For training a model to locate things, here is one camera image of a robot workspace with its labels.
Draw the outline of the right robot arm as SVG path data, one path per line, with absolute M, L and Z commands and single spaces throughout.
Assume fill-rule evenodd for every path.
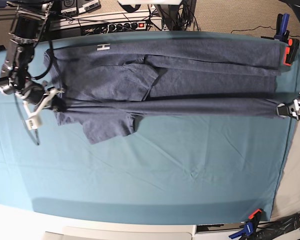
M 11 39 L 6 50 L 5 61 L 1 67 L 0 90 L 5 95 L 16 97 L 33 104 L 36 110 L 50 109 L 62 112 L 66 104 L 58 97 L 62 89 L 45 88 L 38 80 L 45 77 L 52 68 L 54 57 L 51 56 L 47 69 L 38 76 L 31 76 L 29 64 L 35 56 L 35 48 L 42 37 L 53 51 L 53 43 L 47 32 L 54 1 L 15 2 L 15 16 L 9 30 Z

